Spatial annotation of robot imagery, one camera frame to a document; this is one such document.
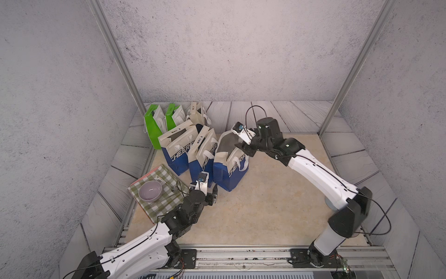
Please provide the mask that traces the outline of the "blue white takeout bag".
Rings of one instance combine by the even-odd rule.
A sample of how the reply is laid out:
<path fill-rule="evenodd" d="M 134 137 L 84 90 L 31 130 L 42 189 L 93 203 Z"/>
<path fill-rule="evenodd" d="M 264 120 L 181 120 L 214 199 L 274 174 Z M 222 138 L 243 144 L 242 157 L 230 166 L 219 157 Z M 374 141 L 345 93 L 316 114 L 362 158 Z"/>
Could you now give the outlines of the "blue white takeout bag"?
<path fill-rule="evenodd" d="M 198 133 L 196 125 L 187 120 L 158 138 L 168 166 L 178 176 L 189 169 L 188 151 Z"/>

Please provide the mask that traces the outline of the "dark navy takeaway bag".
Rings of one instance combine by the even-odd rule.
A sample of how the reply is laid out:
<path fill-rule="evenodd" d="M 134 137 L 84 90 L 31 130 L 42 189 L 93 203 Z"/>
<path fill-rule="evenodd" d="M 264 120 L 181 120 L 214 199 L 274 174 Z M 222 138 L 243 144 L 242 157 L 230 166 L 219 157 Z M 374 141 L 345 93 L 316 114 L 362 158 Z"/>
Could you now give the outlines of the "dark navy takeaway bag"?
<path fill-rule="evenodd" d="M 207 115 L 206 108 L 201 102 L 191 102 L 186 119 L 190 120 L 193 124 L 201 124 L 209 127 L 212 125 L 212 121 Z"/>

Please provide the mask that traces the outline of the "green white takeout bag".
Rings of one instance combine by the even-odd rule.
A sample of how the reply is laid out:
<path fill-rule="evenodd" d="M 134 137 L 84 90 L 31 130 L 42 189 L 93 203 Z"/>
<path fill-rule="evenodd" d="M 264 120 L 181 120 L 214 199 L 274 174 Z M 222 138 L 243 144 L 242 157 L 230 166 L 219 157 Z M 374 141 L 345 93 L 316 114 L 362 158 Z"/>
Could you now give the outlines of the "green white takeout bag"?
<path fill-rule="evenodd" d="M 167 131 L 176 128 L 184 121 L 186 121 L 186 115 L 182 105 L 176 105 L 174 103 L 169 104 L 165 114 Z"/>
<path fill-rule="evenodd" d="M 154 149 L 160 150 L 159 137 L 167 132 L 165 114 L 160 105 L 151 104 L 144 115 L 145 131 Z"/>

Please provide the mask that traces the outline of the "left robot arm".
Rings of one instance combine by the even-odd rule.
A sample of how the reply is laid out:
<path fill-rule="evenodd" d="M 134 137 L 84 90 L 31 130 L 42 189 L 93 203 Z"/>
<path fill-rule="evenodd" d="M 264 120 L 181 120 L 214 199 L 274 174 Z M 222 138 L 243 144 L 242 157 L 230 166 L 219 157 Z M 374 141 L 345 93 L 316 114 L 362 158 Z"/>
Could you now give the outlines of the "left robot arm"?
<path fill-rule="evenodd" d="M 64 276 L 73 279 L 137 279 L 163 267 L 175 267 L 181 259 L 176 240 L 198 222 L 203 208 L 212 206 L 218 197 L 218 187 L 200 190 L 190 188 L 183 203 L 167 214 L 147 232 L 112 251 L 86 255 L 78 268 Z"/>

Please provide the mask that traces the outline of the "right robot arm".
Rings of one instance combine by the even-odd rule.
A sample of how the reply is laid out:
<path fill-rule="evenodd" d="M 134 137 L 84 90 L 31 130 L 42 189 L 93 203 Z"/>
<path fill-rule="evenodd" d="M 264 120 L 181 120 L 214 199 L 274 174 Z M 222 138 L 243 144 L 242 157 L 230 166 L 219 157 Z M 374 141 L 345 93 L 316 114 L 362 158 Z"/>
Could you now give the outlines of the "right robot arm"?
<path fill-rule="evenodd" d="M 369 214 L 371 190 L 359 189 L 339 177 L 297 139 L 284 138 L 277 120 L 272 117 L 260 119 L 253 130 L 237 122 L 231 131 L 241 139 L 236 147 L 246 155 L 254 156 L 258 151 L 266 153 L 301 174 L 325 195 L 334 208 L 334 214 L 328 219 L 327 228 L 311 243 L 307 252 L 313 266 L 325 265 L 340 244 L 358 234 L 360 225 Z"/>

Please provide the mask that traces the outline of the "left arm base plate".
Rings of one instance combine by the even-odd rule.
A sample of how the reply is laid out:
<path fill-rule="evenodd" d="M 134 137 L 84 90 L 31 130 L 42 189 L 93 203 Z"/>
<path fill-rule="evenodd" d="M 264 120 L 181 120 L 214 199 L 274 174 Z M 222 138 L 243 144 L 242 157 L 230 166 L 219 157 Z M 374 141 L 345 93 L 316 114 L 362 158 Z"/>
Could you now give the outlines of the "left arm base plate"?
<path fill-rule="evenodd" d="M 171 268 L 195 269 L 197 261 L 196 249 L 182 249 L 170 259 L 169 266 Z"/>

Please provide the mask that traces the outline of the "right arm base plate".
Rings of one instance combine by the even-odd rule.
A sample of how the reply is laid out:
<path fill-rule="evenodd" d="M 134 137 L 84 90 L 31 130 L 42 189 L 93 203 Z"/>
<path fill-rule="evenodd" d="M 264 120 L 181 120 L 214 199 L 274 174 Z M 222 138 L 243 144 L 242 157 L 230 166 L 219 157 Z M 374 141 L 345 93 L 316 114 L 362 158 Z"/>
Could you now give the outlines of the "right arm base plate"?
<path fill-rule="evenodd" d="M 316 248 L 291 249 L 287 262 L 294 268 L 343 269 L 345 261 L 334 250 L 330 255 L 323 255 Z"/>

